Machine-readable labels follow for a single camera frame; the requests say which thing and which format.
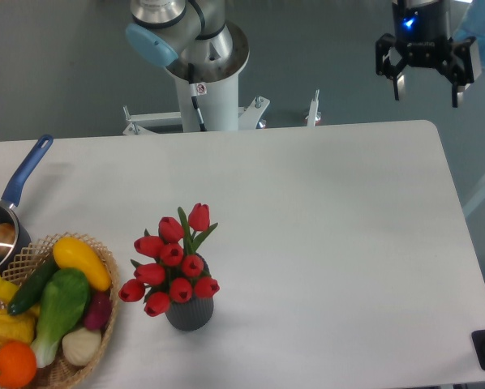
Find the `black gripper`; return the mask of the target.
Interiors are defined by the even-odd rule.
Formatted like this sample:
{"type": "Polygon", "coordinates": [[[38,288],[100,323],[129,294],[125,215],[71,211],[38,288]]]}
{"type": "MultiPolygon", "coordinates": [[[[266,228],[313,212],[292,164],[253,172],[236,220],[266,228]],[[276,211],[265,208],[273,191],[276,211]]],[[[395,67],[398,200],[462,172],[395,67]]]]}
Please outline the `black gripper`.
{"type": "Polygon", "coordinates": [[[452,85],[452,107],[482,74],[479,43],[474,36],[450,40],[449,1],[393,1],[395,36],[385,33],[375,43],[376,74],[388,79],[395,100],[406,92],[406,66],[435,69],[452,85]],[[397,51],[401,59],[392,62],[397,51]]]}

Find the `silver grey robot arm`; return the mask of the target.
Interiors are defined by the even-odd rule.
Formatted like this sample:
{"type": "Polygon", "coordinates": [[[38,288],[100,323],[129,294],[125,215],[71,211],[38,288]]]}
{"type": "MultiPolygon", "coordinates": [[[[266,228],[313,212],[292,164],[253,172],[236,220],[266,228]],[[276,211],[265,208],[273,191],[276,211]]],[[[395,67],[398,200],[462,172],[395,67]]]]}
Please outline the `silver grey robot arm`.
{"type": "MultiPolygon", "coordinates": [[[[393,1],[394,34],[375,44],[376,74],[405,91],[403,70],[434,69],[452,85],[452,105],[481,75],[479,43],[451,37],[448,1],[393,1]]],[[[223,1],[133,1],[126,28],[131,47],[147,62],[188,83],[212,83],[236,75],[247,63],[245,34],[225,18],[223,1]]]]}

